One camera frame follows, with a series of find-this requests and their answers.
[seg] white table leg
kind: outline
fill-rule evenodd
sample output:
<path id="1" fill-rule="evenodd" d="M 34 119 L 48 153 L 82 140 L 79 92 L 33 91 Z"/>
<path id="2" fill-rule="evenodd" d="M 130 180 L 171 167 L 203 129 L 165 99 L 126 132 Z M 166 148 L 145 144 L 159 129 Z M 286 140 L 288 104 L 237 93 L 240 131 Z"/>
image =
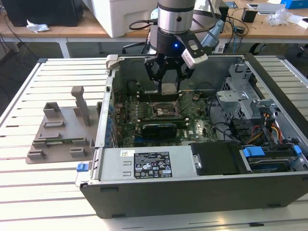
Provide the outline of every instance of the white table leg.
<path id="1" fill-rule="evenodd" d="M 58 43 L 60 45 L 63 58 L 71 58 L 71 55 L 70 55 L 68 47 L 67 47 L 67 40 L 65 38 L 63 38 L 63 39 L 60 39 L 58 41 Z"/>
<path id="2" fill-rule="evenodd" d="M 19 48 L 17 46 L 17 42 L 11 42 L 10 47 L 13 50 L 14 53 L 19 53 Z"/>

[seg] plastic bag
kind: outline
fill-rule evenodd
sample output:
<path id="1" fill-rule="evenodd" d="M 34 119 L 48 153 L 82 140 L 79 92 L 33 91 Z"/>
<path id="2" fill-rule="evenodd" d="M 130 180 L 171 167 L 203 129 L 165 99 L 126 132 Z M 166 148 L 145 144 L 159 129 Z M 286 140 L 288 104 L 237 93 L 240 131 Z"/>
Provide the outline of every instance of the plastic bag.
<path id="1" fill-rule="evenodd" d="M 38 25 L 38 24 L 31 23 L 28 20 L 27 22 L 28 22 L 27 29 L 31 30 L 32 32 L 38 33 L 40 31 L 50 30 L 46 24 Z"/>
<path id="2" fill-rule="evenodd" d="M 285 8 L 276 11 L 275 14 L 270 14 L 266 17 L 266 22 L 271 26 L 288 24 L 287 20 L 292 16 L 292 13 L 287 12 Z"/>

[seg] black plastic panel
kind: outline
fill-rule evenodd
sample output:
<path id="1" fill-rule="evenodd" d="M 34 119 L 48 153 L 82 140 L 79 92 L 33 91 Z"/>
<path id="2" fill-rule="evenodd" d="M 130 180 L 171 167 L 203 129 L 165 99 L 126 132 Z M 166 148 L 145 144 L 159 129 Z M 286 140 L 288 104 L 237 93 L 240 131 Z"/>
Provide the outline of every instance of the black plastic panel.
<path id="1" fill-rule="evenodd" d="M 284 207 L 308 192 L 305 176 L 83 186 L 101 218 Z"/>

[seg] blue box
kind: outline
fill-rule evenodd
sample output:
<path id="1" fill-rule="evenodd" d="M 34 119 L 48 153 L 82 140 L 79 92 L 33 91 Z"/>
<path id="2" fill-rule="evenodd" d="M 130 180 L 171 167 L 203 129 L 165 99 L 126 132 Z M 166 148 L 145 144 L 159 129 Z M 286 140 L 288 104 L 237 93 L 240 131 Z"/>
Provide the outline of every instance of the blue box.
<path id="1" fill-rule="evenodd" d="M 282 0 L 281 4 L 287 4 L 287 9 L 308 8 L 308 0 Z"/>

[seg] power supply label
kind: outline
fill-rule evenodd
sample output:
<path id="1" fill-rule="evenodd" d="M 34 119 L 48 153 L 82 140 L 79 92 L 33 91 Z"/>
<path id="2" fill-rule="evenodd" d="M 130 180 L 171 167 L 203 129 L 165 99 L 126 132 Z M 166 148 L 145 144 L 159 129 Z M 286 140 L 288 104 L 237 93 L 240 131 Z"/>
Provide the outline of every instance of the power supply label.
<path id="1" fill-rule="evenodd" d="M 136 179 L 172 177 L 169 152 L 135 153 L 134 167 Z"/>

